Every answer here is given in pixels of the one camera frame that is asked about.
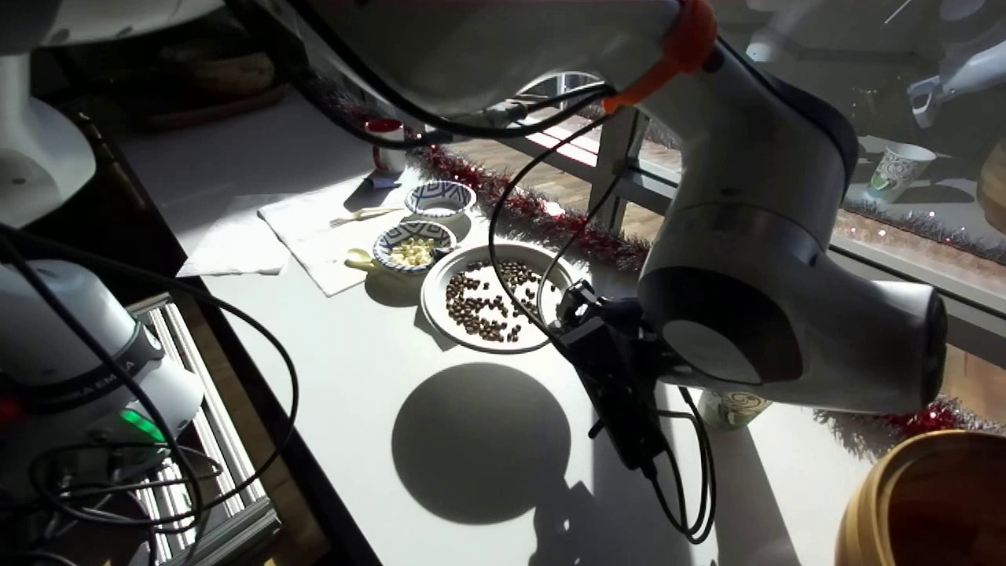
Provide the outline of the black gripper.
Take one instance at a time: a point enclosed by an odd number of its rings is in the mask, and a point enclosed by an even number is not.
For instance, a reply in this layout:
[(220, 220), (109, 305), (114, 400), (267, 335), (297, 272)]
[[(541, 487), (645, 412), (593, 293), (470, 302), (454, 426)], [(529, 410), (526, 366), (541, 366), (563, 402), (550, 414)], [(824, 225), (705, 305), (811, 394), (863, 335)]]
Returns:
[(590, 283), (576, 283), (557, 305), (557, 349), (576, 367), (597, 423), (626, 467), (650, 470), (663, 451), (655, 402), (658, 341), (636, 297), (603, 297)]

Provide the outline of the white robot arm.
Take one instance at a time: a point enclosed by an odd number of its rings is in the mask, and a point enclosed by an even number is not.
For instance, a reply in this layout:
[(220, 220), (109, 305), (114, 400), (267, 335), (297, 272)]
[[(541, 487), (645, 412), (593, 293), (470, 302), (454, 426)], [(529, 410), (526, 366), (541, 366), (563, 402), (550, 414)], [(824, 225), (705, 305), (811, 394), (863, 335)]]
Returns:
[(945, 315), (922, 283), (872, 283), (826, 258), (858, 161), (842, 113), (766, 76), (705, 0), (306, 0), (343, 70), (409, 113), (475, 113), (579, 70), (681, 138), (686, 176), (636, 297), (570, 318), (579, 367), (626, 464), (663, 450), (655, 382), (898, 414), (939, 389)]

